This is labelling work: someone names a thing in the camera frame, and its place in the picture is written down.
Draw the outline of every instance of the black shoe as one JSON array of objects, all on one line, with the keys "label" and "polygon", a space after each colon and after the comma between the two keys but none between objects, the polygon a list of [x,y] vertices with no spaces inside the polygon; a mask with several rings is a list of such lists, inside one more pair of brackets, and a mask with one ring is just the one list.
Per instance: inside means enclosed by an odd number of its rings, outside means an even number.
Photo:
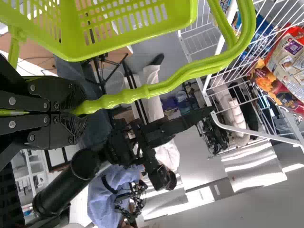
[{"label": "black shoe", "polygon": [[157,57],[155,57],[155,59],[150,64],[148,64],[148,66],[150,66],[150,65],[160,65],[164,58],[165,58],[164,54],[159,54]]}]

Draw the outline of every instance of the food package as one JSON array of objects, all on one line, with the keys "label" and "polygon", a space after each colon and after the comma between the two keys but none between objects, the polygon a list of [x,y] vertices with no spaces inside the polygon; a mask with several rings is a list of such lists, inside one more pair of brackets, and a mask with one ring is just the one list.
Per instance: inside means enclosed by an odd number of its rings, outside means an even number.
[{"label": "food package", "polygon": [[[274,38],[275,28],[273,25],[269,24],[260,14],[256,17],[256,22],[256,28],[258,28],[258,30],[255,32],[251,44],[249,44],[246,50],[241,54],[239,62],[242,62],[243,60],[252,61],[257,55],[262,56],[267,54],[276,41]],[[240,32],[237,32],[241,24],[241,15],[237,12],[232,22],[232,28],[238,35],[240,35]]]},{"label": "food package", "polygon": [[304,104],[266,66],[256,68],[252,74],[251,81],[278,105],[294,114],[304,116]]},{"label": "food package", "polygon": [[289,28],[265,58],[270,72],[304,103],[304,29]]}]

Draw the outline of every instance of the robotic arm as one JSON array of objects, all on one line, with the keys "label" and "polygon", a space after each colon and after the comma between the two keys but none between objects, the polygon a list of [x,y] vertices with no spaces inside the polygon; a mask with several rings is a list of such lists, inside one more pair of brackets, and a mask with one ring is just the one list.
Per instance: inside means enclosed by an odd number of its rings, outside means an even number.
[{"label": "robotic arm", "polygon": [[[56,149],[77,143],[88,124],[87,116],[70,113],[86,100],[81,85],[52,76],[21,77],[1,55],[0,80],[0,171],[20,149]],[[70,166],[35,196],[34,211],[44,220],[57,217],[111,164],[143,164],[154,188],[165,188],[170,177],[156,160],[153,148],[189,129],[211,111],[210,107],[193,110],[177,119],[162,118],[148,125],[139,119],[131,124],[124,119],[115,121],[106,145],[77,152]],[[133,131],[135,138],[130,139],[128,131]],[[135,143],[142,156],[134,155]]]}]

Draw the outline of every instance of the light blue shirt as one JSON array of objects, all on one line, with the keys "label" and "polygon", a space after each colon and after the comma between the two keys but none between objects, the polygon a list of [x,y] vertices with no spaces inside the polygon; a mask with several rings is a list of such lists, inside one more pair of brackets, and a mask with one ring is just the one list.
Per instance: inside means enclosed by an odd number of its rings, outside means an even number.
[{"label": "light blue shirt", "polygon": [[[118,195],[130,192],[129,182],[139,181],[142,171],[144,171],[142,165],[133,165],[128,169],[123,166],[112,165],[91,181],[87,213],[98,228],[117,228],[122,215],[114,211],[114,201]],[[113,194],[104,186],[101,180],[104,175],[111,188],[118,191],[117,194]],[[128,210],[128,205],[129,199],[122,200],[121,206],[123,208]]]}]

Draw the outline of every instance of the black strap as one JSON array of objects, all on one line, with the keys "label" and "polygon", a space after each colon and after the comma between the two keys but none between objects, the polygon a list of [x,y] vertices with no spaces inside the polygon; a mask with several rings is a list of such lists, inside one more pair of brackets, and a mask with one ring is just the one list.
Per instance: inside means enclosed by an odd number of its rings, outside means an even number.
[{"label": "black strap", "polygon": [[118,191],[113,189],[108,182],[106,181],[105,175],[101,177],[101,181],[103,182],[104,186],[106,187],[106,189],[108,189],[110,192],[112,192],[113,194],[117,194]]}]

